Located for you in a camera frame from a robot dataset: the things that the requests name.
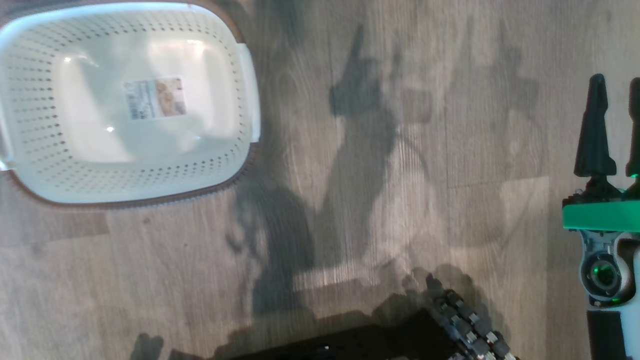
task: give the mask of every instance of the robotic hand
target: robotic hand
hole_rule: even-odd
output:
[[[589,82],[573,171],[590,180],[584,191],[563,201],[563,224],[582,237],[580,279],[588,295],[592,359],[640,359],[640,78],[631,83],[634,126],[626,169],[637,180],[626,191],[607,181],[616,174],[607,144],[607,107],[605,79],[596,74]]]

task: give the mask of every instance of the laundry basket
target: laundry basket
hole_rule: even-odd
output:
[[[217,8],[108,3],[0,30],[0,169],[55,204],[209,193],[260,137],[257,82]]]

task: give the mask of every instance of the green bar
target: green bar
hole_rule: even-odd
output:
[[[640,233],[640,201],[567,205],[562,213],[565,229]]]

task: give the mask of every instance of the product label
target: product label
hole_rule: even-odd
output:
[[[124,83],[131,120],[160,119],[185,115],[184,90],[180,78]]]

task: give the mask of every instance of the perforated basket wall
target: perforated basket wall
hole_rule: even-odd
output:
[[[64,204],[210,188],[260,133],[246,46],[210,10],[118,3],[19,18],[0,31],[3,162]]]

